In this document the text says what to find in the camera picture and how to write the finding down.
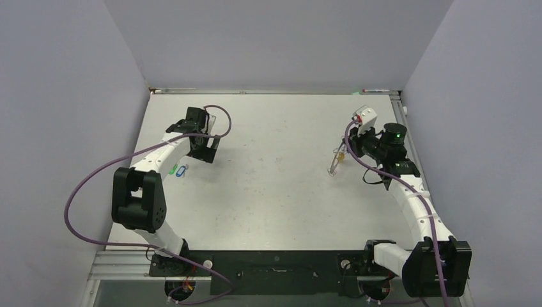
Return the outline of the blue capped key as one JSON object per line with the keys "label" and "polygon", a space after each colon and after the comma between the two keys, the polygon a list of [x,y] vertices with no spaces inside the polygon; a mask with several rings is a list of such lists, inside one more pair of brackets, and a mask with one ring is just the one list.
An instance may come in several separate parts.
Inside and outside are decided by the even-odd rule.
{"label": "blue capped key", "polygon": [[188,166],[187,166],[187,165],[181,165],[181,166],[176,170],[175,176],[176,176],[177,178],[184,177],[187,170],[188,170]]}

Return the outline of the green key tag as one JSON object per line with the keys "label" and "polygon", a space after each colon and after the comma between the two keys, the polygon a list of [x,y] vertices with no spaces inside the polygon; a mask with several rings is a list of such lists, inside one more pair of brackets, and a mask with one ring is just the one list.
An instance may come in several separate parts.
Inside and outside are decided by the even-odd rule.
{"label": "green key tag", "polygon": [[178,165],[177,165],[177,164],[175,164],[175,165],[174,165],[174,166],[172,167],[172,169],[171,169],[171,170],[169,171],[169,173],[168,173],[168,174],[169,174],[169,175],[173,175],[173,174],[175,174],[175,173],[176,173],[176,170],[177,170],[177,167],[178,167]]}

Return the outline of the round metal keyring disc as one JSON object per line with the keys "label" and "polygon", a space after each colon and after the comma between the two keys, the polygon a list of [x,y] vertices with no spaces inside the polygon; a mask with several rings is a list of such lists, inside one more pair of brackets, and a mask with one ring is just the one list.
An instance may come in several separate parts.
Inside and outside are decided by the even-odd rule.
{"label": "round metal keyring disc", "polygon": [[339,146],[333,150],[334,156],[327,170],[328,174],[332,177],[336,175],[338,166],[343,162],[339,162],[337,160],[338,155],[340,155],[341,153],[344,154],[346,157],[347,149],[344,141],[342,141]]}

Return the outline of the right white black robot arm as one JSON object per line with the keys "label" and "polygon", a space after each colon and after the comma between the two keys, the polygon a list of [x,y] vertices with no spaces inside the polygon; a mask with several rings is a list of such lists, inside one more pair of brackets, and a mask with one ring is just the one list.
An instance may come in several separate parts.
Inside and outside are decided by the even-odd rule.
{"label": "right white black robot arm", "polygon": [[421,173],[405,148],[407,128],[386,123],[377,133],[353,120],[343,137],[347,152],[381,178],[394,198],[415,243],[411,250],[393,240],[368,240],[361,256],[362,268],[376,274],[385,269],[401,278],[413,298],[461,297],[465,293],[472,249],[445,226],[424,188]]}

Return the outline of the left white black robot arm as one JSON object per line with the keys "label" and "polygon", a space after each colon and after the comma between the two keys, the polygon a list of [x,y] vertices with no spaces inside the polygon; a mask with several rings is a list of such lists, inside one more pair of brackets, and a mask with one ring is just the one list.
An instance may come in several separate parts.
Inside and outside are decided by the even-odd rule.
{"label": "left white black robot arm", "polygon": [[212,136],[215,121],[206,107],[189,107],[184,119],[166,129],[160,147],[113,176],[112,220],[141,236],[155,252],[152,264],[175,275],[190,272],[193,265],[187,241],[166,221],[163,181],[176,173],[183,157],[213,162],[220,142]]}

